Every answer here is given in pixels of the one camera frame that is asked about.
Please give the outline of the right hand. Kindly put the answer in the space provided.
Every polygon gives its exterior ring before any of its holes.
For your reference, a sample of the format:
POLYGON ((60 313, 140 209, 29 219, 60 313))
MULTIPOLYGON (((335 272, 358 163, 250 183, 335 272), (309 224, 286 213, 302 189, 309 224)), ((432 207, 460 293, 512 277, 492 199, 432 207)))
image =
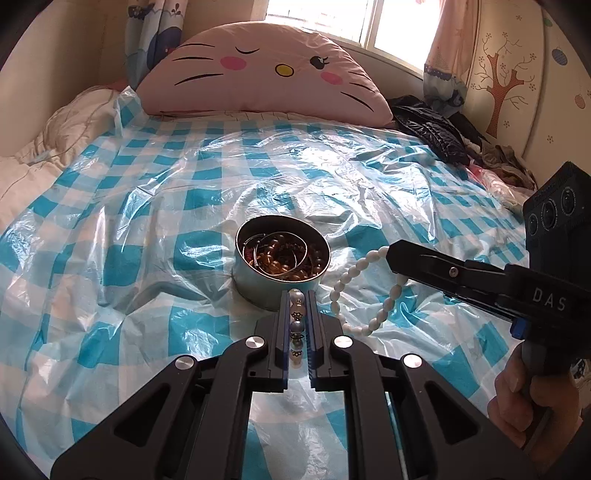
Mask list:
POLYGON ((536 470, 547 472, 589 420, 581 416, 580 392, 572 375, 534 375, 526 367, 523 346, 517 345, 495 379, 495 397, 488 403, 491 422, 517 447, 527 442, 526 430, 534 420, 534 407, 550 410, 550 417, 529 452, 536 470))

